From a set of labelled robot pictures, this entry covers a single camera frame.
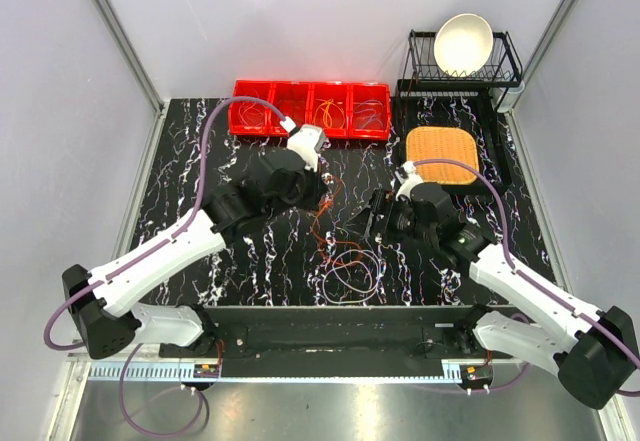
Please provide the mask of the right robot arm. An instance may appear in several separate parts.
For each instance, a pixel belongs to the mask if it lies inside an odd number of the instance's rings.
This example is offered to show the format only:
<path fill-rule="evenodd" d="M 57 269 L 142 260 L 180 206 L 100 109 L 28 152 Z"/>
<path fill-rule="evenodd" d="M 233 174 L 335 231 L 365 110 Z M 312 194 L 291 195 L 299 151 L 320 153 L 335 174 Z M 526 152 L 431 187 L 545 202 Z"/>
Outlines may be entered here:
<path fill-rule="evenodd" d="M 406 183 L 399 193 L 375 190 L 348 227 L 363 238 L 422 243 L 529 318 L 518 322 L 475 308 L 453 335 L 463 356 L 488 350 L 518 358 L 555 376 L 574 399 L 595 410 L 621 394 L 639 368 L 634 324 L 625 311 L 602 310 L 533 271 L 490 234 L 462 221 L 435 183 Z"/>

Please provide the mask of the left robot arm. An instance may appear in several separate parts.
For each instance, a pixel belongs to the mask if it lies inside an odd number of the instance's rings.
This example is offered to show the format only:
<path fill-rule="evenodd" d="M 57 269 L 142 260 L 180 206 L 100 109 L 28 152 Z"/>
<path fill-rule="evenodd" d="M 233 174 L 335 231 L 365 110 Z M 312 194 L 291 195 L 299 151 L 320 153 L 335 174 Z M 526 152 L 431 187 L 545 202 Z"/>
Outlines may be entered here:
<path fill-rule="evenodd" d="M 132 344 L 161 344 L 188 356 L 214 350 L 216 326 L 201 308 L 156 306 L 142 298 L 194 262 L 261 231 L 293 209 L 313 211 L 326 192 L 318 154 L 284 148 L 251 161 L 237 179 L 126 255 L 62 275 L 67 308 L 94 360 Z"/>

